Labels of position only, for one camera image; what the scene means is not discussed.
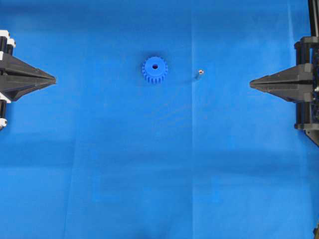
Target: small screw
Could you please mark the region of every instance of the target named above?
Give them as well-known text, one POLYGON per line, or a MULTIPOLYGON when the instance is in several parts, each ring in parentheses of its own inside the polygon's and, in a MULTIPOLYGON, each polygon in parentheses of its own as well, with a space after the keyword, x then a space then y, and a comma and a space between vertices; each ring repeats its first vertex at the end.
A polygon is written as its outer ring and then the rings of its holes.
POLYGON ((201 78, 201 76, 204 75, 204 73, 205 73, 204 70, 201 70, 201 69, 200 69, 200 70, 198 71, 198 73, 197 73, 197 75, 196 75, 195 78, 196 78, 197 80, 199 80, 199 79, 201 78))

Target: blue gear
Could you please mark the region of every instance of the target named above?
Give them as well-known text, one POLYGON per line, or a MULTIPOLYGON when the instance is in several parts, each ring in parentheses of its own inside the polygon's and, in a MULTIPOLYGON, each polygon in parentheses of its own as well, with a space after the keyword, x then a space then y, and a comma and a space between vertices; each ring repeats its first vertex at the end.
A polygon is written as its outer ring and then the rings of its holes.
POLYGON ((168 73, 168 65, 162 58, 153 56, 144 62, 142 73, 147 82, 159 84, 168 73))

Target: pointed gripper tip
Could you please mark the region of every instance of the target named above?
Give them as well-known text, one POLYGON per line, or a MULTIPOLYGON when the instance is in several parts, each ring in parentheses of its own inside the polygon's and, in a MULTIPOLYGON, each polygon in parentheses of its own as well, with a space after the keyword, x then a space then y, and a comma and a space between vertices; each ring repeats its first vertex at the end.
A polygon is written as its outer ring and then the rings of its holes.
POLYGON ((251 81, 251 82, 249 83, 249 86, 250 86, 251 88, 255 89, 255 88, 256 88, 256 80, 251 81))

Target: blue tablecloth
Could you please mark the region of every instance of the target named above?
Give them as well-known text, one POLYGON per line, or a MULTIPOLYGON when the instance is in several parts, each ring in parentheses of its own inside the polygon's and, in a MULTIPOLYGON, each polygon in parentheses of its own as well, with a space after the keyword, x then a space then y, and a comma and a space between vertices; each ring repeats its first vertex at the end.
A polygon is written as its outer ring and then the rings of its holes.
POLYGON ((307 1, 0 6, 14 55, 57 77, 8 106, 0 238, 312 238, 319 150, 294 104, 249 88, 295 65, 307 1), (157 86, 153 55, 169 66, 157 86))

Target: blue fabric surface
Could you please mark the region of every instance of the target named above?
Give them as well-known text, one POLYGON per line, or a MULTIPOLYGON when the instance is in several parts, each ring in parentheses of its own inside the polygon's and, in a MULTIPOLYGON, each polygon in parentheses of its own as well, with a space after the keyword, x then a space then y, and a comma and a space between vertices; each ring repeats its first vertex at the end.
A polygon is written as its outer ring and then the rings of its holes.
POLYGON ((294 66, 307 1, 0 6, 14 55, 58 82, 8 107, 0 238, 312 238, 319 150, 293 104, 249 88, 294 66))

